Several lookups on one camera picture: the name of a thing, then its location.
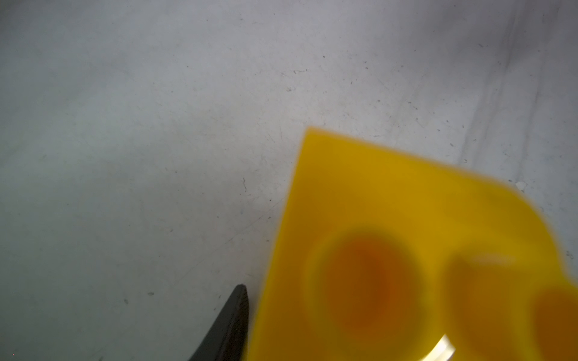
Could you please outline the yellow curved lego brick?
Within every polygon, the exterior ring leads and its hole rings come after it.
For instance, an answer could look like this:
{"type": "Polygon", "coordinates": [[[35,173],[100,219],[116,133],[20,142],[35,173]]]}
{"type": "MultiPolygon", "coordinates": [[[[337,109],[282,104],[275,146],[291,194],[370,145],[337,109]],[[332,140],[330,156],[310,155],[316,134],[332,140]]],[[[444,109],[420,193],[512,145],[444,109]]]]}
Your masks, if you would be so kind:
{"type": "Polygon", "coordinates": [[[249,360],[575,360],[577,286],[513,188],[305,133],[249,360]]]}

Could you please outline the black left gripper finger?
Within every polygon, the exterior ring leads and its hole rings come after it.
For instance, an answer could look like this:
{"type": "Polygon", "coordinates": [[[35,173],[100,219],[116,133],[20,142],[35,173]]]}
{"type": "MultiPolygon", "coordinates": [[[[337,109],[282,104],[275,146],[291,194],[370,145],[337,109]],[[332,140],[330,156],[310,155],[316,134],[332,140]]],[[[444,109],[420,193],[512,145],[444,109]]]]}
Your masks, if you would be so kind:
{"type": "Polygon", "coordinates": [[[248,325],[248,291],[244,284],[238,284],[189,361],[240,361],[248,325]]]}

